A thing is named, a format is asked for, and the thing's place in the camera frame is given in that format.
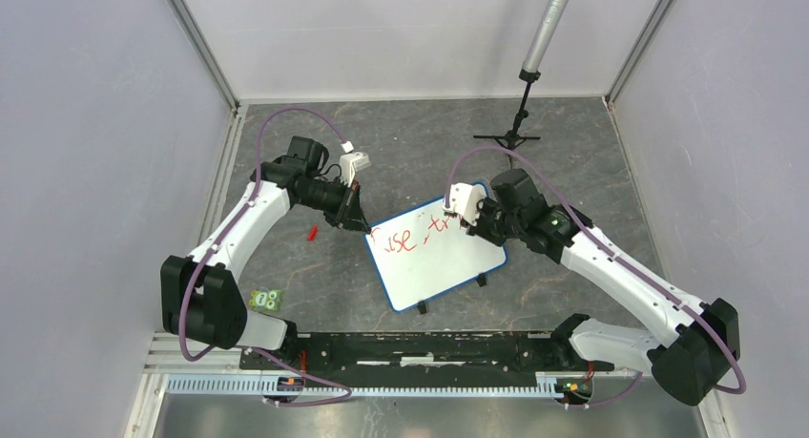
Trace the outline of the red marker cap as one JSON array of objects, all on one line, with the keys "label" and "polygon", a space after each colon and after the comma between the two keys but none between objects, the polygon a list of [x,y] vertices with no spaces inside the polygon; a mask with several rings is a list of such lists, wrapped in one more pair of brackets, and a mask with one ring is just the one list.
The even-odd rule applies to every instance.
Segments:
[{"label": "red marker cap", "polygon": [[307,235],[307,237],[306,237],[306,240],[307,241],[314,240],[316,238],[316,236],[318,235],[318,232],[319,232],[319,227],[318,226],[312,226],[309,233],[308,233],[308,235]]}]

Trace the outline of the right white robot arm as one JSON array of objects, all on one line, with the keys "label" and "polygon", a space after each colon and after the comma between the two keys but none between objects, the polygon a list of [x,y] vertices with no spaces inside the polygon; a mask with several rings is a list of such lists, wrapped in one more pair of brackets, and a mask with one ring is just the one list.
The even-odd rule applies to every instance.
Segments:
[{"label": "right white robot arm", "polygon": [[577,209],[549,204],[523,169],[506,171],[491,184],[492,196],[472,184],[451,185],[446,213],[468,235],[493,245],[521,241],[596,285],[642,325],[628,328],[574,314],[552,333],[550,354],[558,366],[575,369],[592,361],[649,373],[687,406],[722,390],[726,374],[739,373],[739,316],[729,302],[705,302],[666,282]]}]

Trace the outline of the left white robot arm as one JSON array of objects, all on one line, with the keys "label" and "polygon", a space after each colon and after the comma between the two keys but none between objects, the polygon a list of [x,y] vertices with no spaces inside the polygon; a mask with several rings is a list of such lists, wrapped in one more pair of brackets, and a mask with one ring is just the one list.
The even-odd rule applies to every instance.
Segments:
[{"label": "left white robot arm", "polygon": [[276,368],[298,360],[300,344],[287,335],[292,325],[249,309],[238,280],[269,230],[296,205],[322,212],[338,229],[369,233],[356,174],[369,167],[370,159],[350,144],[342,148],[339,176],[325,180],[327,149],[313,139],[293,137],[285,155],[259,164],[237,206],[201,245],[162,263],[166,331],[221,349],[262,348]]}]

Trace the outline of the blue framed whiteboard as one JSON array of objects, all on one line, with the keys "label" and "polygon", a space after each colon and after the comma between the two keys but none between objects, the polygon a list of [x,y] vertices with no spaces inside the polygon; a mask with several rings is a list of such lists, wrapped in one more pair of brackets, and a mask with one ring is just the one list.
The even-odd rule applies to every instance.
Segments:
[{"label": "blue framed whiteboard", "polygon": [[418,306],[508,262],[504,246],[466,234],[438,196],[371,225],[365,236],[390,307]]}]

